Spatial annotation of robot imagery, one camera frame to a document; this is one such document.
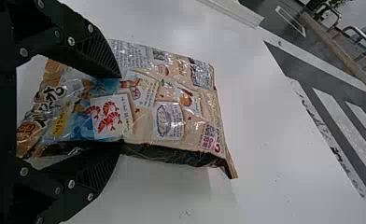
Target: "plastic food package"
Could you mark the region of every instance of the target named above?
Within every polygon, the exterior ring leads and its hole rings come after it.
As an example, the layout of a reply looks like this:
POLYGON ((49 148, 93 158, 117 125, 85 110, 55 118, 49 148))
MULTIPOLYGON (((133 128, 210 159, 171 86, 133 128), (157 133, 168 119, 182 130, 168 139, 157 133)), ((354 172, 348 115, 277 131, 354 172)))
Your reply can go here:
POLYGON ((122 79, 93 78, 48 61, 17 130, 17 156, 32 161, 114 147, 147 160, 220 167, 237 178, 213 66, 128 42, 109 44, 122 79))

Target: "white floor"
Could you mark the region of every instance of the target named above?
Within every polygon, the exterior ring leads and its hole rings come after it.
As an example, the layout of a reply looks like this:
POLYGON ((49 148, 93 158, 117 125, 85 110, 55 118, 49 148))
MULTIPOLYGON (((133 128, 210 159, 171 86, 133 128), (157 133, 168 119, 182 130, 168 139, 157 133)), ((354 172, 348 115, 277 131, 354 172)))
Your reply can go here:
MULTIPOLYGON (((63 2, 108 38, 212 63, 227 143, 239 173, 231 181, 217 169, 121 156, 100 197, 69 223, 366 223, 366 203, 262 42, 261 29, 194 0, 63 2)), ((303 56, 365 88, 311 55, 303 56)), ((25 87, 38 86, 40 61, 18 73, 19 111, 29 108, 22 107, 35 94, 25 87)))
MULTIPOLYGON (((315 55, 300 49, 299 47, 295 46, 292 43, 289 43, 288 41, 284 40, 283 38, 272 34, 271 32, 268 32, 267 30, 258 27, 258 32, 261 36, 261 38, 282 50, 284 50, 286 53, 301 59, 302 61, 305 61, 306 63, 309 63, 313 65, 314 67, 318 68, 319 70, 322 70, 331 76, 337 77, 340 80, 362 90, 366 91, 366 86, 357 78, 350 76, 346 72, 334 67, 333 65, 326 63, 316 57, 315 55)), ((341 162, 342 167, 345 169, 345 172, 349 176, 349 178, 352 181, 352 184, 357 189, 360 197, 363 198, 364 202, 366 203, 366 187, 361 181, 359 175, 356 173, 355 169, 353 168, 352 164, 350 164, 349 160, 347 159, 346 155, 344 154, 344 151, 340 148, 340 146, 335 141, 334 137, 331 135, 331 132, 329 131, 329 128, 325 125, 322 118, 317 113, 316 109, 313 107, 311 101, 306 96, 303 88, 301 87, 300 83, 297 82, 294 79, 289 79, 289 82, 291 84, 291 87, 296 91, 298 94, 300 100, 303 101, 303 104, 305 108, 313 115, 312 117, 317 122, 317 127, 323 137, 325 138, 325 141, 328 143, 330 148, 334 148, 339 152, 339 155, 342 157, 341 160, 344 162, 341 162)), ((363 160, 363 162, 366 165, 366 141, 361 137, 360 133, 358 132, 357 128, 352 124, 352 122, 349 120, 349 118, 346 116, 344 111, 341 109, 341 107, 335 102, 335 100, 330 97, 327 93, 315 90, 318 97, 321 99, 323 105, 328 109, 328 111, 331 113, 332 117, 334 118, 334 121, 338 124, 340 129, 345 134, 345 137, 348 139, 348 141, 351 143, 351 145, 354 147, 354 149, 357 151, 360 158, 363 160)), ((348 103, 349 107, 352 109, 354 114, 358 117, 358 119, 362 122, 362 124, 366 127, 366 114, 363 112, 363 110, 360 107, 357 107, 355 105, 351 105, 348 103)))

